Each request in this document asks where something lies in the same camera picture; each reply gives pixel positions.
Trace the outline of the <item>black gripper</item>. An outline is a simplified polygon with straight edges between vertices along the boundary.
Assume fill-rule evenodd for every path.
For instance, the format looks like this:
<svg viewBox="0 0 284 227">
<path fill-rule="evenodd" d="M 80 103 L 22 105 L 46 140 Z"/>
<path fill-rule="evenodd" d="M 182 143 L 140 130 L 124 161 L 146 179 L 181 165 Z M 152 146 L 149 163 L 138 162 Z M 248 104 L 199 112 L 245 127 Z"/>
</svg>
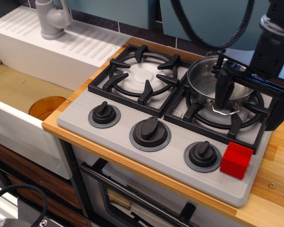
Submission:
<svg viewBox="0 0 284 227">
<path fill-rule="evenodd" d="M 272 97 L 266 116 L 265 131 L 276 130 L 284 121 L 284 64 L 278 76 L 251 66 L 254 51 L 222 50 L 213 68 L 217 82 L 215 105 L 225 109 L 234 83 Z"/>
</svg>

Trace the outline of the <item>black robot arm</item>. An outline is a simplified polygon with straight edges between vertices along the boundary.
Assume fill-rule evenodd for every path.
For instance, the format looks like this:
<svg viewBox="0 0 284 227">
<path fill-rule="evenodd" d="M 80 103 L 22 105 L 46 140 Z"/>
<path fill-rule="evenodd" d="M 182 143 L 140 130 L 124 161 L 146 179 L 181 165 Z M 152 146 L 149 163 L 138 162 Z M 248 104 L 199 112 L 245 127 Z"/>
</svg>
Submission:
<svg viewBox="0 0 284 227">
<path fill-rule="evenodd" d="M 272 0 L 260 20 L 262 34 L 254 51 L 226 49 L 219 53 L 215 104 L 226 106 L 238 83 L 275 99 L 265 130 L 284 121 L 284 0 Z"/>
</svg>

